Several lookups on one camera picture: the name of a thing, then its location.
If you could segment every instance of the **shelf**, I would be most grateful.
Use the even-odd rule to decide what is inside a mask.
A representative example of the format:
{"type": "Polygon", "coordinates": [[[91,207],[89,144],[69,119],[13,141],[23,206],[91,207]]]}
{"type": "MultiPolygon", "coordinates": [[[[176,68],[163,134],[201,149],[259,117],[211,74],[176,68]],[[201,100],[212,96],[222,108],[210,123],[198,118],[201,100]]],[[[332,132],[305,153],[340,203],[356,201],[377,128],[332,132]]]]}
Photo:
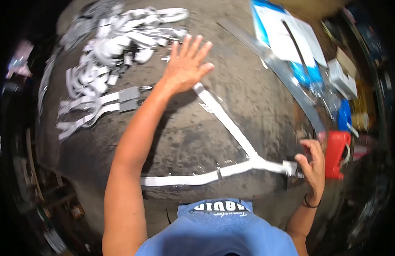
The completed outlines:
{"type": "Polygon", "coordinates": [[[385,149],[389,150],[389,129],[387,125],[387,110],[385,107],[385,99],[384,99],[384,89],[381,86],[378,70],[375,67],[374,63],[371,61],[369,50],[365,44],[364,38],[359,33],[355,24],[349,19],[348,15],[344,12],[344,10],[340,11],[341,16],[347,22],[349,28],[351,29],[354,37],[357,39],[362,52],[364,53],[365,60],[369,67],[369,73],[372,78],[372,82],[374,85],[374,90],[376,92],[377,104],[378,104],[378,117],[379,117],[379,141],[381,142],[381,146],[385,149]]]}

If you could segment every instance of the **left hand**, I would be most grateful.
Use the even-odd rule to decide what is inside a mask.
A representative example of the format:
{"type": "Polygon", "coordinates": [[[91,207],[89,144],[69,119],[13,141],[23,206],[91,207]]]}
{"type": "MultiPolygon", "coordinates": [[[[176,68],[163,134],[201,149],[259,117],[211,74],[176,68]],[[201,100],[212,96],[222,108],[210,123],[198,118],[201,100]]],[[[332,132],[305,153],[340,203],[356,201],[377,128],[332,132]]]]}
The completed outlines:
{"type": "Polygon", "coordinates": [[[171,96],[189,90],[214,69],[214,65],[211,63],[201,65],[212,48],[212,43],[206,42],[198,51],[202,39],[203,37],[198,35],[189,47],[192,36],[187,35],[180,52],[178,52],[179,43],[175,41],[172,44],[170,61],[162,79],[157,84],[171,96]]]}

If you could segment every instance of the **cardboard box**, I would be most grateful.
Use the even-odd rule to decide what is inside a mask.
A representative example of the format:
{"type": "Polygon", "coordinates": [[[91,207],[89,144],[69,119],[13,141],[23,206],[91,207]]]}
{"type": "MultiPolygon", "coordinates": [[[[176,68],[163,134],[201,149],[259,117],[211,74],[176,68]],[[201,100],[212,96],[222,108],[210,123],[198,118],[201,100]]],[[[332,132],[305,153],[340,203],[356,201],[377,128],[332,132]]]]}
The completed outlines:
{"type": "Polygon", "coordinates": [[[341,68],[343,69],[345,74],[349,74],[354,79],[357,78],[357,68],[355,67],[354,63],[352,63],[351,59],[341,50],[340,47],[337,47],[337,57],[341,68]]]}
{"type": "Polygon", "coordinates": [[[357,99],[357,86],[355,79],[350,74],[344,74],[344,70],[338,59],[332,59],[328,63],[328,79],[330,83],[347,100],[357,99]]]}

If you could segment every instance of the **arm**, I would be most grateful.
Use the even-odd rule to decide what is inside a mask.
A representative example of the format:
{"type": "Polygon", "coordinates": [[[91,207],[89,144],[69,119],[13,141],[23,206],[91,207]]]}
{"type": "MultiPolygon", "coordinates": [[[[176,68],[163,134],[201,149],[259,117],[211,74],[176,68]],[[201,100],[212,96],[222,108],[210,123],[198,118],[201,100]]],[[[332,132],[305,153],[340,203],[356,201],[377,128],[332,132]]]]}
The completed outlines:
{"type": "MultiPolygon", "coordinates": [[[[308,205],[317,206],[320,203],[324,191],[325,171],[324,154],[321,145],[315,140],[302,140],[300,143],[305,149],[310,150],[313,160],[308,163],[307,158],[297,154],[295,160],[300,164],[311,191],[307,193],[308,205]]],[[[308,255],[306,249],[306,237],[310,232],[317,208],[307,207],[304,199],[300,206],[294,211],[286,226],[286,232],[293,239],[297,252],[300,256],[308,255]]]]}
{"type": "Polygon", "coordinates": [[[191,89],[214,68],[210,63],[200,65],[212,44],[207,42],[198,51],[202,37],[197,36],[189,48],[191,38],[185,38],[179,53],[179,44],[173,43],[162,79],[135,113],[116,147],[104,197],[105,256],[134,255],[148,238],[140,177],[156,127],[171,97],[191,89]]]}

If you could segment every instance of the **white box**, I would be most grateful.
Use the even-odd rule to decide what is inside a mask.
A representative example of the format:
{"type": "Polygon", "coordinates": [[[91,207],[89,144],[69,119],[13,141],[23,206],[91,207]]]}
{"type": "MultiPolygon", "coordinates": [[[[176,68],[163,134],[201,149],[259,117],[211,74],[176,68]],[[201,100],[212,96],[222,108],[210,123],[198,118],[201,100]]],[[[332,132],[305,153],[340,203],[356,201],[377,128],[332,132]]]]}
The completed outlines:
{"type": "Polygon", "coordinates": [[[357,99],[357,86],[355,79],[344,74],[340,63],[337,59],[332,59],[328,63],[328,79],[330,83],[346,98],[347,100],[357,99]]]}

